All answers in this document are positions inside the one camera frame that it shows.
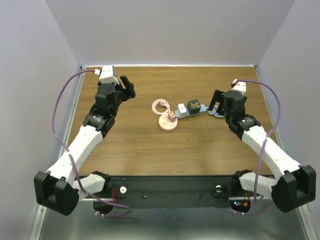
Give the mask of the dark green cube socket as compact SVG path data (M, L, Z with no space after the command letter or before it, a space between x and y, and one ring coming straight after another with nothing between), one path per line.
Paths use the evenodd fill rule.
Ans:
M187 103L187 109L190 114L198 113L201 109L201 104L197 99L190 100Z

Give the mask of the white cube adapter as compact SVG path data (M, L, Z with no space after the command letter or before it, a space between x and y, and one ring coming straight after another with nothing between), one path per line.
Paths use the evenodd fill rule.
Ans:
M177 105L177 112L181 117L185 116L187 113L187 109L184 103L180 103Z

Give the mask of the pink cube adapter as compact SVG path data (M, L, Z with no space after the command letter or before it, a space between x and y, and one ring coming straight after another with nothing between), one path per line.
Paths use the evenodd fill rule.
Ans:
M171 122L174 122L176 120L176 115L174 112L169 112L168 113L168 119L171 121Z

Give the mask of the pink round power strip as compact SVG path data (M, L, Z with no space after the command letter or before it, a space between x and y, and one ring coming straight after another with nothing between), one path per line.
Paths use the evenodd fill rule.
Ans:
M162 114L158 119L159 128L164 132L172 132L178 126L178 119L175 117L173 121L170 120L169 115Z

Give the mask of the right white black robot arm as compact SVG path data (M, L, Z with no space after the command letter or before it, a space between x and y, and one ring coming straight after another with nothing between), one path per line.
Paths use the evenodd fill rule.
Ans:
M223 114L228 128L252 148L271 170L274 178L258 175L251 170L237 171L231 177L230 189L235 195L256 192L272 199L275 206L287 213L316 198L316 171L310 165L301 165L286 154L267 136L261 123L246 113L246 96L239 91L223 92L216 89L209 104L212 111Z

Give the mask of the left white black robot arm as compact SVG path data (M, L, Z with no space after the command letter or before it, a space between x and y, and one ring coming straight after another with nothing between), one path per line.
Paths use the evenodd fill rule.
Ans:
M69 146L62 143L64 153L56 163L35 175L35 197L39 205L68 216L80 200L90 196L108 206L103 212L96 211L101 217L106 217L115 207L123 207L116 203L116 191L108 174L94 171L80 178L78 172L115 124L120 104L136 96L134 84L127 76L120 76L120 80L99 80L95 102L73 142Z

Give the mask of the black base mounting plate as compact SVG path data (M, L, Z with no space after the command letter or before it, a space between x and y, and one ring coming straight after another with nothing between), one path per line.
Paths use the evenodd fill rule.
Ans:
M232 190L231 175L112 176L106 197L131 209L229 208L253 196Z

